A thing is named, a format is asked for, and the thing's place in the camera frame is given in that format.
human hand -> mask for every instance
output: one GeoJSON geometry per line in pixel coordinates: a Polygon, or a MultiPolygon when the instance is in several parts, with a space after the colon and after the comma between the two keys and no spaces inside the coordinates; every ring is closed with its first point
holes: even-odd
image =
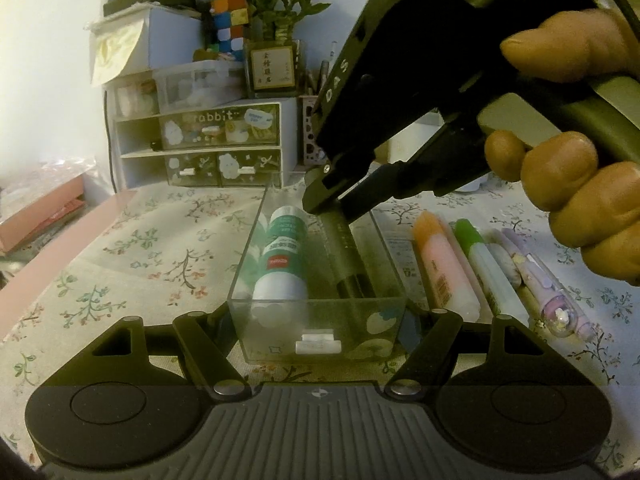
{"type": "MultiPolygon", "coordinates": [[[[505,58],[529,76],[575,82],[627,72],[640,78],[640,44],[611,10],[561,12],[501,44],[505,58]]],[[[640,285],[640,167],[619,162],[598,169],[593,143],[567,132],[526,152],[513,133],[486,140],[486,160],[509,182],[522,180],[529,199],[549,211],[556,239],[580,248],[593,272],[640,285]]]]}

rubik's cube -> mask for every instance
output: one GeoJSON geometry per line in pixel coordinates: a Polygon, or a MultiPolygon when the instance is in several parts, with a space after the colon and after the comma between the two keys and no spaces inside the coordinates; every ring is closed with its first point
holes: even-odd
{"type": "Polygon", "coordinates": [[[218,31],[220,52],[244,61],[244,42],[249,37],[249,9],[246,0],[213,0],[211,13],[218,31]]]}

floral tablecloth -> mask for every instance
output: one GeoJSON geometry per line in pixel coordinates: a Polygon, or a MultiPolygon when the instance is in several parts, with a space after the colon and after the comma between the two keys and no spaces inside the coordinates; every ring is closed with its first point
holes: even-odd
{"type": "MultiPolygon", "coordinates": [[[[38,464],[24,425],[34,389],[123,316],[163,324],[222,304],[261,197],[259,189],[144,188],[24,313],[0,348],[0,434],[27,462],[38,464]]],[[[614,422],[597,463],[612,475],[640,467],[640,289],[591,274],[577,251],[553,240],[546,215],[527,201],[519,184],[492,178],[473,194],[391,200],[378,207],[376,217],[386,230],[411,225],[425,208],[449,220],[514,229],[569,287],[597,323],[598,337],[588,344],[574,336],[545,338],[609,397],[614,422]]],[[[230,355],[252,383],[385,383],[403,359],[349,367],[257,366],[243,361],[238,346],[230,355]]],[[[178,369],[171,358],[154,363],[178,369]]]]}

silver rivet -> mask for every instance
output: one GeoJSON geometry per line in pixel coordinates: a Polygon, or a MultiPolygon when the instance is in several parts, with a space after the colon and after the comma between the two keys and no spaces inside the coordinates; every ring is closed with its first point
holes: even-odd
{"type": "Polygon", "coordinates": [[[244,392],[244,383],[237,379],[225,379],[213,386],[213,391],[222,396],[239,395],[244,392]]]}
{"type": "Polygon", "coordinates": [[[422,387],[413,379],[399,379],[389,386],[389,389],[398,396],[414,396],[420,393],[422,387]]]}

orange highlighter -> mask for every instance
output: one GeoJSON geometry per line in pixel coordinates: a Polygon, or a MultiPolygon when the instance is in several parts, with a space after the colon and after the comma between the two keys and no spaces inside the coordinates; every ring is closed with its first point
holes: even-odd
{"type": "Polygon", "coordinates": [[[431,283],[436,306],[460,314],[466,322],[478,321],[480,301],[438,217],[423,211],[415,222],[414,239],[431,283]]]}

